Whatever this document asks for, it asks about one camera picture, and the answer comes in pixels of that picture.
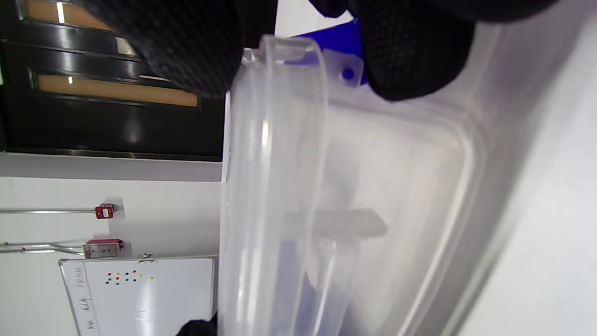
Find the red label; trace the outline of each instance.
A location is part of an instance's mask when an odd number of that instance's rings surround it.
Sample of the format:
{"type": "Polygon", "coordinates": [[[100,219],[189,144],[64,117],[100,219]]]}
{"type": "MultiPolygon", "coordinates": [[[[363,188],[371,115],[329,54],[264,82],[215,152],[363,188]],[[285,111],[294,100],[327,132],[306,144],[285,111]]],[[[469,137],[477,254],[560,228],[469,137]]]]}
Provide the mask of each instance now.
{"type": "Polygon", "coordinates": [[[114,218],[114,211],[111,206],[96,206],[96,218],[97,219],[110,219],[114,218]]]}

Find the blue object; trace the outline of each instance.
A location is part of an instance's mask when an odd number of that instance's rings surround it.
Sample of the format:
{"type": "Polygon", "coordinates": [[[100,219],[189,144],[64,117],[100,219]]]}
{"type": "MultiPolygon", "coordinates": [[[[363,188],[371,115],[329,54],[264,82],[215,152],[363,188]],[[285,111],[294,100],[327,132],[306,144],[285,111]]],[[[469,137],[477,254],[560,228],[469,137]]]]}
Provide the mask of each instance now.
{"type": "MultiPolygon", "coordinates": [[[[353,54],[363,59],[363,45],[361,42],[361,25],[359,19],[354,19],[351,22],[343,23],[342,25],[316,30],[314,32],[299,35],[301,37],[312,38],[319,44],[321,50],[331,49],[338,51],[343,54],[353,54]]],[[[349,80],[355,76],[354,71],[352,76],[347,78],[346,75],[350,75],[348,72],[345,74],[346,69],[342,72],[342,77],[349,80]]],[[[361,79],[361,85],[367,83],[367,75],[363,73],[361,79]]]]}

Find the small hole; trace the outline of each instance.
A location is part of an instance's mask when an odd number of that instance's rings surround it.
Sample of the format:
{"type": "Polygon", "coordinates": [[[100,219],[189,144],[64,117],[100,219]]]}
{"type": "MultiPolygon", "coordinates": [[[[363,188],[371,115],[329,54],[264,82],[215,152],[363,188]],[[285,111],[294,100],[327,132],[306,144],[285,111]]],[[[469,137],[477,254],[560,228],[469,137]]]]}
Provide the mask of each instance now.
{"type": "Polygon", "coordinates": [[[351,68],[344,68],[342,69],[342,78],[347,81],[350,81],[355,77],[355,71],[351,68]]]}

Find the clear plastic container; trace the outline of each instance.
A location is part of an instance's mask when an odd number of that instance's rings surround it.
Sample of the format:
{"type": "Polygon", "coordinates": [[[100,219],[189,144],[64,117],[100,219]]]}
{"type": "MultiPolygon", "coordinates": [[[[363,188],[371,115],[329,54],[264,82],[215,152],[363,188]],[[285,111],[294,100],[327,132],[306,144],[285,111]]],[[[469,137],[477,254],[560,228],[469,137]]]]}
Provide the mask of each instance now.
{"type": "Polygon", "coordinates": [[[428,106],[396,113],[346,68],[361,77],[309,39],[245,53],[224,141],[224,336],[337,336],[359,295],[377,306],[352,322],[399,326],[424,300],[473,178],[470,132],[428,106]]]}
{"type": "Polygon", "coordinates": [[[398,103],[312,41],[248,51],[224,134],[222,335],[455,335],[527,201],[521,172],[541,174],[524,169],[543,120],[584,97],[565,88],[589,74],[562,71],[595,13],[479,25],[453,83],[398,103]]]}

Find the black glove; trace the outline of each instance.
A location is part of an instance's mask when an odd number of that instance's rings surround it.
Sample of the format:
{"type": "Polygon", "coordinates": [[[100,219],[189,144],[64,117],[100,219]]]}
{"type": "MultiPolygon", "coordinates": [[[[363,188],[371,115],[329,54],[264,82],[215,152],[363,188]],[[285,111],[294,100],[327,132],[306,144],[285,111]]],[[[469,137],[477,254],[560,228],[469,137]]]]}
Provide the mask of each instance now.
{"type": "MultiPolygon", "coordinates": [[[[221,97],[230,89],[243,47],[235,0],[77,1],[183,90],[221,97]]],[[[371,87],[401,100],[437,91],[460,73],[476,21],[522,19],[557,0],[309,1],[325,16],[348,9],[359,17],[371,87]]]]}

